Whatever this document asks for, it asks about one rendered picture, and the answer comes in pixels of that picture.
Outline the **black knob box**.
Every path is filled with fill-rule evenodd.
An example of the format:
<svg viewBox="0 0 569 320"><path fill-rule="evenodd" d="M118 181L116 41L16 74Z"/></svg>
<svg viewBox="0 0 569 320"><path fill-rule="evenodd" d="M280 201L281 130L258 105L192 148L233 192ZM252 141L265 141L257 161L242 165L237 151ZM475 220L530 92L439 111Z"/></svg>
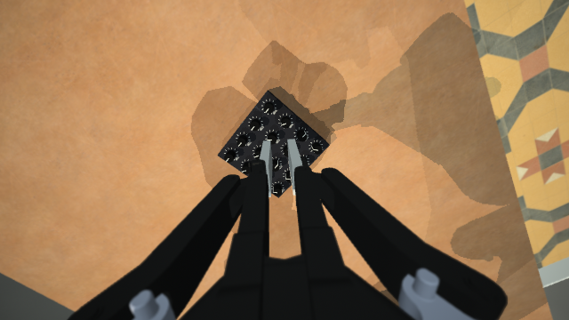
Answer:
<svg viewBox="0 0 569 320"><path fill-rule="evenodd" d="M260 159L264 140L271 141L272 189L280 197L291 185L287 140L295 139L308 167L329 147L328 142L269 90L217 155L249 177L252 160Z"/></svg>

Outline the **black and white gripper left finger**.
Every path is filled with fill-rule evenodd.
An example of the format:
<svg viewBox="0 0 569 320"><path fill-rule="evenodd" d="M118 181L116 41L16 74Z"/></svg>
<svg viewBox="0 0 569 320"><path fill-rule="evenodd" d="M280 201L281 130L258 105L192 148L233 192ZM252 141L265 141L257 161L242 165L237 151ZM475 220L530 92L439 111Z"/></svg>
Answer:
<svg viewBox="0 0 569 320"><path fill-rule="evenodd" d="M269 256L271 141L249 177L230 174L142 263L68 320L177 320L241 214L210 320L262 320L264 256Z"/></svg>

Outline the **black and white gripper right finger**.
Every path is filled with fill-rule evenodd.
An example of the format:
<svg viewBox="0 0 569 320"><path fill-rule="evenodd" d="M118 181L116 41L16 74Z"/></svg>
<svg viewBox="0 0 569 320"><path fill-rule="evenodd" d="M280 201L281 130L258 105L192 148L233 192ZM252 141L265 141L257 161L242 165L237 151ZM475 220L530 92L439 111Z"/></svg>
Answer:
<svg viewBox="0 0 569 320"><path fill-rule="evenodd" d="M415 320L500 319L508 297L492 279L425 243L339 170L312 172L295 139L287 145L313 320L366 320L323 205Z"/></svg>

